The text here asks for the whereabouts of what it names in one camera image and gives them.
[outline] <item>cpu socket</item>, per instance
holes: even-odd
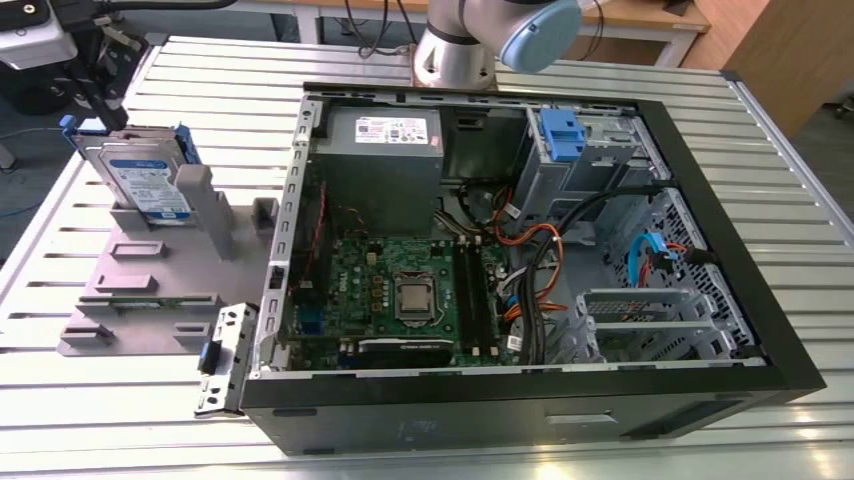
[[[437,319],[435,281],[430,272],[398,272],[395,279],[395,318],[421,328]]]

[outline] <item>label sticker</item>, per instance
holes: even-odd
[[[517,337],[515,335],[507,337],[507,350],[513,350],[514,352],[522,351],[522,337]]]
[[[126,195],[149,216],[162,219],[190,217],[190,205],[170,183],[170,166],[161,160],[111,160],[110,166]]]
[[[519,210],[513,203],[507,204],[507,206],[505,207],[505,212],[507,212],[507,215],[510,215],[513,218],[519,218],[519,215],[522,215],[522,210]]]
[[[406,143],[427,145],[427,119],[359,117],[357,143]]]

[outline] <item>table leg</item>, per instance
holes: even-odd
[[[656,66],[676,68],[682,65],[682,60],[685,59],[685,55],[689,53],[689,49],[694,44],[696,38],[697,32],[676,32],[673,38],[670,39],[670,42],[668,42],[668,45],[665,45],[662,54],[658,56]]]
[[[294,5],[294,16],[299,25],[299,41],[301,43],[322,43],[322,18],[321,10],[311,5]]]

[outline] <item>blue hard drive label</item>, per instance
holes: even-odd
[[[170,182],[173,171],[162,160],[110,160],[114,177],[137,208],[151,218],[181,220],[190,217],[190,205]]]

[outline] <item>metal bracket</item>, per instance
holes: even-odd
[[[250,367],[258,307],[241,303],[219,311],[211,340],[202,349],[202,394],[197,418],[242,417],[241,398]]]

